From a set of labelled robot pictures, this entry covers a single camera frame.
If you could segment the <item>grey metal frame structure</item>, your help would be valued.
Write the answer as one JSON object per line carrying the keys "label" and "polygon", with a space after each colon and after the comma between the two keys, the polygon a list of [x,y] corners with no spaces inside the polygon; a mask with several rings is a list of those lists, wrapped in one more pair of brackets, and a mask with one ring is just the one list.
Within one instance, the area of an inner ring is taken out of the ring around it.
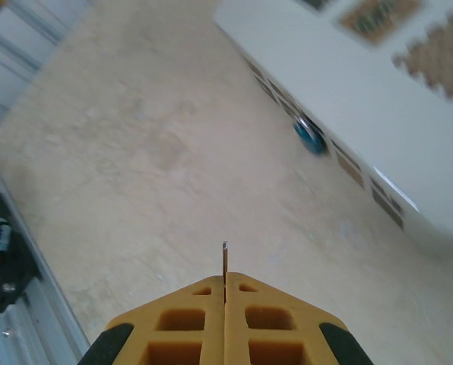
{"label": "grey metal frame structure", "polygon": [[91,0],[0,0],[0,122]]}

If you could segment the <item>aluminium table edge rail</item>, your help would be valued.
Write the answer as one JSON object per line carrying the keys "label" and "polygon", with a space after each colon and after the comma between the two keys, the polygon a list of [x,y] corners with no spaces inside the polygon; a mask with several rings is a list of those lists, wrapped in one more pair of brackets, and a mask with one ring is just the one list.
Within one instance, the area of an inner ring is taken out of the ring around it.
{"label": "aluminium table edge rail", "polygon": [[40,272],[0,313],[0,365],[77,365],[89,341],[1,176],[0,193]]}

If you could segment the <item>small silver key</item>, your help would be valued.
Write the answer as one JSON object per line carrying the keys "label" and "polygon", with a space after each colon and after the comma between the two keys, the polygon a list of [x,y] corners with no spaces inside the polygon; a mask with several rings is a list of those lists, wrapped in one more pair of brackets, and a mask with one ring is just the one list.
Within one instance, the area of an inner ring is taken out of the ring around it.
{"label": "small silver key", "polygon": [[223,302],[227,301],[228,242],[222,242]]}

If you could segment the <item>blue padlock with silver shackle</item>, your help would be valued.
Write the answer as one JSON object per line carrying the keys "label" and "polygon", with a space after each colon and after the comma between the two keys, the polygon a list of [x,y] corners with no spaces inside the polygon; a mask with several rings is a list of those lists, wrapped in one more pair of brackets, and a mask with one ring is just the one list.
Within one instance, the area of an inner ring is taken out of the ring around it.
{"label": "blue padlock with silver shackle", "polygon": [[294,116],[293,128],[308,151],[315,155],[327,151],[322,135],[305,116]]}

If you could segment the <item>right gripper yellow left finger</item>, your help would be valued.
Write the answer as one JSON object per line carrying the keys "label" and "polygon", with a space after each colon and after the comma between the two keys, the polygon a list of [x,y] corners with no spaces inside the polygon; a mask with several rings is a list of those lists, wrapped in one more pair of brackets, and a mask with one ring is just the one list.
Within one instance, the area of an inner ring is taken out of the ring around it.
{"label": "right gripper yellow left finger", "polygon": [[78,365],[223,365],[224,283],[211,276],[112,319]]}

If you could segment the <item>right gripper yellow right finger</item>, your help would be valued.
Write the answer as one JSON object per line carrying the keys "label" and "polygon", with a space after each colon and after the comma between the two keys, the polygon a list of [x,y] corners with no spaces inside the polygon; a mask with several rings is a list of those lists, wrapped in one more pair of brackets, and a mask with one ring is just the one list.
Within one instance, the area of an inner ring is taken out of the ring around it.
{"label": "right gripper yellow right finger", "polygon": [[225,365],[373,365],[336,316],[282,290],[226,275]]}

